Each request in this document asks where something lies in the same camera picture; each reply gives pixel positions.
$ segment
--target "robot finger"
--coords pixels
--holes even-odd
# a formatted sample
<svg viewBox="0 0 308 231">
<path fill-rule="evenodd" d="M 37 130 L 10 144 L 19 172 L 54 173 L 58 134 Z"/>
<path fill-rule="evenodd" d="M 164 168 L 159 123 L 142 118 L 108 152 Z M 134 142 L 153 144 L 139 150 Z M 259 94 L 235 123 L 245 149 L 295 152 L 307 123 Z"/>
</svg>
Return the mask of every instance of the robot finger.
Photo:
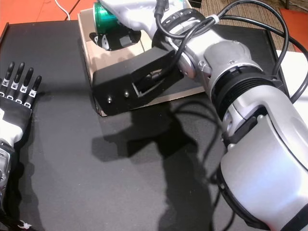
<svg viewBox="0 0 308 231">
<path fill-rule="evenodd" d="M 24 82 L 23 82 L 23 84 L 22 84 L 22 86 L 21 86 L 21 88 L 20 88 L 20 90 L 19 90 L 19 92 L 17 94 L 16 99 L 15 99 L 15 101 L 17 103 L 23 104 L 24 98 L 26 96 L 26 92 L 28 90 L 28 86 L 29 86 L 30 80 L 32 78 L 32 75 L 33 75 L 33 68 L 31 67 L 31 68 L 29 68 L 29 70 L 28 70 L 28 72 L 26 74 L 26 77 L 24 79 Z"/>
<path fill-rule="evenodd" d="M 1 84 L 1 87 L 0 87 L 0 96 L 4 97 L 5 95 L 5 92 L 9 86 L 9 82 L 10 82 L 10 78 L 11 78 L 11 75 L 12 75 L 12 72 L 14 70 L 14 66 L 15 66 L 15 63 L 14 62 L 11 62 L 10 65 L 9 65 L 9 68 L 5 74 L 5 77 L 4 77 L 4 80 Z"/>
<path fill-rule="evenodd" d="M 38 76 L 37 79 L 35 80 L 33 87 L 30 91 L 30 93 L 28 94 L 26 101 L 24 103 L 24 106 L 26 106 L 27 108 L 31 108 L 31 106 L 33 105 L 35 96 L 37 94 L 37 91 L 39 89 L 39 85 L 40 82 L 42 81 L 42 76 Z"/>
<path fill-rule="evenodd" d="M 9 100 L 14 100 L 14 95 L 17 92 L 18 84 L 19 84 L 21 75 L 23 73 L 24 67 L 25 67 L 25 63 L 24 62 L 20 63 L 18 70 L 17 70 L 17 73 L 16 73 L 16 76 L 14 78 L 14 81 L 11 85 L 11 88 L 8 90 L 9 93 L 6 96 L 6 98 L 9 99 Z"/>
</svg>

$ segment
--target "cable clip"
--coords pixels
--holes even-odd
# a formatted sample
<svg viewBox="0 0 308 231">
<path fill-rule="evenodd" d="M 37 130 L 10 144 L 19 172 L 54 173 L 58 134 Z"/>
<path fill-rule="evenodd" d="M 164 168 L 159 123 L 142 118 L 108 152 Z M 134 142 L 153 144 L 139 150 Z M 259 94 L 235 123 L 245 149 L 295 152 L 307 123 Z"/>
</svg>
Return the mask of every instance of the cable clip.
<svg viewBox="0 0 308 231">
<path fill-rule="evenodd" d="M 17 225 L 19 228 L 23 229 L 23 230 L 28 230 L 32 225 L 25 223 L 23 220 L 20 220 L 20 222 L 23 223 L 22 226 Z"/>
<path fill-rule="evenodd" d="M 219 18 L 216 14 L 212 14 L 206 18 L 213 18 L 215 20 L 215 24 L 219 23 Z"/>
</svg>

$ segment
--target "robot forearm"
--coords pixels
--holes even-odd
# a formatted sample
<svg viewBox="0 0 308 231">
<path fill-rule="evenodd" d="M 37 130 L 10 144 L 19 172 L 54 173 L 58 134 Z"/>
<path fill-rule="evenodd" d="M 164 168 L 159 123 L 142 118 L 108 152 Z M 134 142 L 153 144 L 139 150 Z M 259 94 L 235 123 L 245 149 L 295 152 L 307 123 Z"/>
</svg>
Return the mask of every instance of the robot forearm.
<svg viewBox="0 0 308 231">
<path fill-rule="evenodd" d="M 100 2 L 122 24 L 144 29 L 157 40 L 155 0 Z M 170 0 L 165 7 L 161 17 L 169 33 L 180 35 L 204 20 L 198 14 L 182 20 L 192 12 L 185 8 L 180 0 Z M 162 37 L 158 46 L 163 44 L 177 51 L 181 42 Z M 245 45 L 225 40 L 213 30 L 189 40 L 178 67 L 185 77 L 202 82 L 222 121 L 228 152 L 221 160 L 218 180 L 232 209 L 255 228 L 278 231 L 307 226 L 308 129 L 280 90 L 282 83 L 264 74 Z"/>
</svg>

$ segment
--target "orange floor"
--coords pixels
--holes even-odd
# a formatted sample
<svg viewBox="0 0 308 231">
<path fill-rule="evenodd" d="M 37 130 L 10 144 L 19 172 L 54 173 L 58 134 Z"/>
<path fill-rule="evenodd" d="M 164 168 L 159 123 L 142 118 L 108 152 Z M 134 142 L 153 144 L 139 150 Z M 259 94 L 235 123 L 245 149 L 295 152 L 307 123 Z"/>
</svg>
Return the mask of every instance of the orange floor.
<svg viewBox="0 0 308 231">
<path fill-rule="evenodd" d="M 290 35 L 299 41 L 308 50 L 308 13 L 280 9 L 287 23 Z"/>
<path fill-rule="evenodd" d="M 73 8 L 77 0 L 58 0 L 68 12 Z M 77 19 L 80 10 L 93 6 L 95 0 L 80 0 L 72 11 L 71 19 Z M 58 8 L 54 0 L 0 0 L 0 34 L 7 22 L 30 23 L 44 21 L 64 20 L 66 14 Z"/>
</svg>

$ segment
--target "green object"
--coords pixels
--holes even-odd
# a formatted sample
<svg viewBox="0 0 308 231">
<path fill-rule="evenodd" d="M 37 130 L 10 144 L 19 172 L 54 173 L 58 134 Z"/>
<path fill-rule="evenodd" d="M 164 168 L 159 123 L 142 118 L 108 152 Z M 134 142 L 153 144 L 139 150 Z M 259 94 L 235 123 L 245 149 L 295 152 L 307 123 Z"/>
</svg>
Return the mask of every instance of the green object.
<svg viewBox="0 0 308 231">
<path fill-rule="evenodd" d="M 97 34 L 105 34 L 108 30 L 119 26 L 117 18 L 99 2 L 94 3 L 93 16 Z"/>
</svg>

